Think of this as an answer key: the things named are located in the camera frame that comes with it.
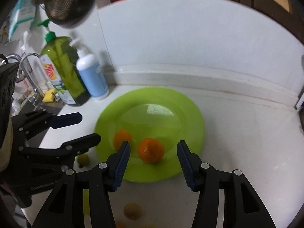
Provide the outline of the brown kiwi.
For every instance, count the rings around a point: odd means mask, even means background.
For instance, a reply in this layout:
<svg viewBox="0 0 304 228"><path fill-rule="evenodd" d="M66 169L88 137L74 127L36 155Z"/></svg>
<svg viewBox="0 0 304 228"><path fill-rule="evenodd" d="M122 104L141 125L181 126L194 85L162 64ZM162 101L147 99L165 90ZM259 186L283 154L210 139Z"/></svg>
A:
<svg viewBox="0 0 304 228"><path fill-rule="evenodd" d="M136 203L128 203L124 206L123 213L129 220L135 221L141 219L143 210Z"/></svg>

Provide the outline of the teal bag box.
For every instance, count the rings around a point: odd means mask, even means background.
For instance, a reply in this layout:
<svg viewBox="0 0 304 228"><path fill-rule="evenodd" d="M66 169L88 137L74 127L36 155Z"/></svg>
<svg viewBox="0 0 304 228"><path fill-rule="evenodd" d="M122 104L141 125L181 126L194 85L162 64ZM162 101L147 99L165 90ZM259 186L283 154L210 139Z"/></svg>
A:
<svg viewBox="0 0 304 228"><path fill-rule="evenodd" d="M17 41L25 32L30 31L30 26L35 19L36 6L32 0L18 0L9 18L8 40Z"/></svg>

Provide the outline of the green plate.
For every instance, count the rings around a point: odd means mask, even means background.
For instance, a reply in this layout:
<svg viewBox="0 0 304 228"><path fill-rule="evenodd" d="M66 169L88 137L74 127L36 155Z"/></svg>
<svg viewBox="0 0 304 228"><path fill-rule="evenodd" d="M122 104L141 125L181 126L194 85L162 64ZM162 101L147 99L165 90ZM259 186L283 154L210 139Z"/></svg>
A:
<svg viewBox="0 0 304 228"><path fill-rule="evenodd" d="M160 87L129 91L101 112L95 125L101 136L95 148L101 162L115 153L114 135L121 130L132 137L124 179L136 183L158 182L179 174L178 142L185 141L191 152L200 153L205 140L205 121L197 105L178 91ZM164 156L155 164L138 156L140 142L149 138L164 146Z"/></svg>

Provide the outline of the tall curved faucet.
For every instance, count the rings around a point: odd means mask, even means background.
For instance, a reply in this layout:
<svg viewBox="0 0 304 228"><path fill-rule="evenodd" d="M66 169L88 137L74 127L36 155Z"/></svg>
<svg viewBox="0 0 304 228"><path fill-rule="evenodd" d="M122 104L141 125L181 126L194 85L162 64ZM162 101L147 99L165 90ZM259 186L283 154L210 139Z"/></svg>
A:
<svg viewBox="0 0 304 228"><path fill-rule="evenodd" d="M31 52L28 54L24 54L23 56L19 56L18 54L9 54L8 56L6 56L7 60L10 59L14 59L17 61L17 63L20 64L19 67L19 81L24 80L25 78L27 78L27 80L30 82L30 85L33 89L33 96L31 98L27 98L29 100L29 102L36 108L38 105L41 104L43 98L44 98L44 92L42 91L42 89L39 87L39 85L34 81L34 78L32 77L31 73L32 73L32 68L31 65L29 63L28 57L30 56L34 56L37 57L38 59L40 58L40 55L35 53L35 52Z"/></svg>

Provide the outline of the white blue pump bottle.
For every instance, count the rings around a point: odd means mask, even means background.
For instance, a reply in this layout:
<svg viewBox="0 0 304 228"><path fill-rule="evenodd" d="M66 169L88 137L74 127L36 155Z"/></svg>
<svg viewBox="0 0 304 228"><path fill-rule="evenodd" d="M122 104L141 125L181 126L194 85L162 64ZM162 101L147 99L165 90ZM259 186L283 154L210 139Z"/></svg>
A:
<svg viewBox="0 0 304 228"><path fill-rule="evenodd" d="M76 68L91 97L96 100L105 99L109 94L109 86L97 57L89 53L80 38L72 40L69 45L76 49L78 54Z"/></svg>

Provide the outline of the green dish soap bottle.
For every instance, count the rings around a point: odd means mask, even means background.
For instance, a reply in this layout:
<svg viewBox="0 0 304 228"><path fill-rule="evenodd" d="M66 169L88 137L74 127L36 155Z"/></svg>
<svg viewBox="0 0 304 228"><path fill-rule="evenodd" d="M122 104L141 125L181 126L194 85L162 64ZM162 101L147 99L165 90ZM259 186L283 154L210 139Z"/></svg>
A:
<svg viewBox="0 0 304 228"><path fill-rule="evenodd" d="M67 105L81 106L91 97L76 68L78 54L70 46L68 36L56 36L49 29L50 20L37 24L46 28L46 45L40 53L40 61L59 98Z"/></svg>

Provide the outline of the dark green small fruit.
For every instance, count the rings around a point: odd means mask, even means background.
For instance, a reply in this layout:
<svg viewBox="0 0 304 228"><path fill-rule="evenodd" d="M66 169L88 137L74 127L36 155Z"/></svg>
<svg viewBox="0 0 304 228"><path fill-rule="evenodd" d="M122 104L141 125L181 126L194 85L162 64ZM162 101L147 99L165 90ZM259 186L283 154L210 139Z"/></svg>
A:
<svg viewBox="0 0 304 228"><path fill-rule="evenodd" d="M82 169L83 167L88 167L90 165L90 158L87 154L80 154L76 157L78 167Z"/></svg>

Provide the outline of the yellow sponge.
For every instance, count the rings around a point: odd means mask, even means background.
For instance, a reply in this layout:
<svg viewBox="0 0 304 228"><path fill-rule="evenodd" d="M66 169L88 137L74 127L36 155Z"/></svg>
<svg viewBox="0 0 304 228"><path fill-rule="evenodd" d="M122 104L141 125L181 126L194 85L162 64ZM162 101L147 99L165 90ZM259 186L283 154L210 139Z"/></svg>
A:
<svg viewBox="0 0 304 228"><path fill-rule="evenodd" d="M48 102L55 102L56 101L56 89L50 89L50 90L47 90L44 94L44 97L43 97L43 102L45 103L48 103Z"/></svg>

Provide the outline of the large orange mandarin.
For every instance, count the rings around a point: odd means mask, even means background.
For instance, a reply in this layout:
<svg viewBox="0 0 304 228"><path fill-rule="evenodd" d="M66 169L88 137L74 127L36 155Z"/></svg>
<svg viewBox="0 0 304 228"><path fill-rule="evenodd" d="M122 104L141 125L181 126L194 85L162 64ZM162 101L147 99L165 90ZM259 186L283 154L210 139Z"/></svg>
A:
<svg viewBox="0 0 304 228"><path fill-rule="evenodd" d="M157 139L146 138L139 143L138 156L145 163L155 164L160 162L164 153L164 146Z"/></svg>

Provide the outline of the small orange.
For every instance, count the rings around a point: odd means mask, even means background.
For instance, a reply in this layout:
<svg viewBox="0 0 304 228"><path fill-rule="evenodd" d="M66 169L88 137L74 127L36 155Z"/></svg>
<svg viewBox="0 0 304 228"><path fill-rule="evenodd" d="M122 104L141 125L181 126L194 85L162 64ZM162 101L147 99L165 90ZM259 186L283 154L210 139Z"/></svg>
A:
<svg viewBox="0 0 304 228"><path fill-rule="evenodd" d="M123 141L132 143L132 135L126 130L118 130L113 137L113 146L116 151L119 150Z"/></svg>

